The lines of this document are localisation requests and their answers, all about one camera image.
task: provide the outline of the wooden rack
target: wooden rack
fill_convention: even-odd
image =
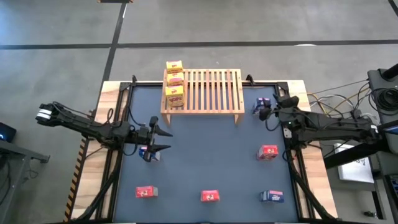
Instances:
[[[167,72],[164,71],[160,113],[168,126],[172,114],[232,114],[235,124],[241,122],[244,103],[240,69],[185,69],[183,73],[185,103],[171,107],[165,97]]]

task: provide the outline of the concrete floor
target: concrete floor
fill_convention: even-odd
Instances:
[[[0,0],[0,45],[108,44],[119,9],[94,0]],[[136,0],[127,6],[119,42],[371,39],[398,39],[398,17],[387,0]],[[16,144],[51,154],[44,166],[32,163],[40,174],[24,184],[15,223],[62,220],[80,136],[40,126],[34,118],[41,103],[55,100],[93,109],[108,53],[0,50],[0,121],[17,128]],[[165,61],[180,59],[187,68],[240,68],[258,80],[302,79],[314,92],[363,80],[368,70],[388,68],[397,58],[396,45],[118,49],[109,79],[135,74],[160,80]],[[350,96],[360,86],[324,95]],[[366,102],[361,109],[374,113]],[[392,222],[362,216],[374,210],[370,192],[333,188],[333,196],[344,220]]]

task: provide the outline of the small red carton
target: small red carton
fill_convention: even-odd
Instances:
[[[157,197],[157,187],[154,186],[136,187],[136,197],[137,198]]]
[[[218,190],[202,190],[200,200],[202,202],[217,202],[220,200]]]
[[[261,146],[259,152],[257,153],[258,160],[273,160],[276,156],[278,156],[278,146],[271,145],[263,145]]]

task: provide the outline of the small blue carton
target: small blue carton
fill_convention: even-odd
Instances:
[[[138,154],[141,158],[144,158],[144,153],[146,150],[147,150],[146,146],[142,146],[139,148]],[[160,152],[151,153],[150,158],[152,161],[160,161]]]
[[[284,193],[276,190],[266,190],[260,193],[260,201],[283,203],[285,201]]]
[[[271,100],[268,98],[256,98],[256,102],[253,105],[252,114],[258,115],[261,109],[265,107],[271,107]]]

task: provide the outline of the cardboard box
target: cardboard box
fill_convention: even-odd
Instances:
[[[147,150],[146,146],[139,148],[138,154],[141,158],[144,158],[144,153]],[[155,152],[150,154],[151,161],[160,161],[160,152]]]
[[[167,104],[173,107],[183,106],[185,103],[183,86],[166,87]]]
[[[252,114],[259,115],[260,110],[264,108],[271,108],[271,100],[268,98],[256,98],[256,102],[253,105]]]
[[[260,193],[260,201],[283,203],[285,201],[284,193],[277,190],[266,190]]]
[[[166,70],[168,74],[182,72],[182,61],[179,60],[166,62]]]
[[[202,190],[200,200],[202,202],[217,202],[220,200],[218,190]]]
[[[167,86],[184,85],[184,73],[177,72],[167,74]]]
[[[276,145],[263,145],[257,153],[258,160],[273,160],[278,156],[278,146]]]
[[[137,198],[157,197],[157,187],[154,186],[136,187],[136,197]]]

